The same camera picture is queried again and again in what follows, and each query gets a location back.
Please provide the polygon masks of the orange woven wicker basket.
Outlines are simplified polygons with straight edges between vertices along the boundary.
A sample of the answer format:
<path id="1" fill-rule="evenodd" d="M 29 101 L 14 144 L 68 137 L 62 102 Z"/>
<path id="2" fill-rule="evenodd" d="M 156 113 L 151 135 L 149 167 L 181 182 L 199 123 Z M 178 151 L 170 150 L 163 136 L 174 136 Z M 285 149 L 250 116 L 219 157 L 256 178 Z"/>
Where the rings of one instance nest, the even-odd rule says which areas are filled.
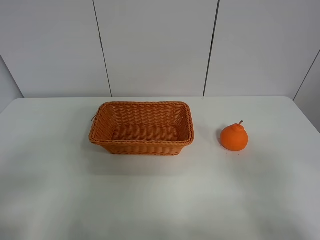
<path id="1" fill-rule="evenodd" d="M 88 139 L 115 155 L 176 156 L 194 137 L 184 102 L 111 101 L 97 110 Z"/>

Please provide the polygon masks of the orange with stem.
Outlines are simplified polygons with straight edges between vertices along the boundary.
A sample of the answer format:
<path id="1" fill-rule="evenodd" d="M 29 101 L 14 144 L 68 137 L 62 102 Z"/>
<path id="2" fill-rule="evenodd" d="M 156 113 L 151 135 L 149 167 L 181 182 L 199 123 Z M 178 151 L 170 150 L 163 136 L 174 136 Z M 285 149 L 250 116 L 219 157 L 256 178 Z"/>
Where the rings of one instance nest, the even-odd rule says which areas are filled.
<path id="1" fill-rule="evenodd" d="M 224 128 L 220 133 L 220 144 L 227 150 L 238 152 L 246 148 L 249 142 L 249 136 L 242 126 L 244 121 L 234 123 Z"/>

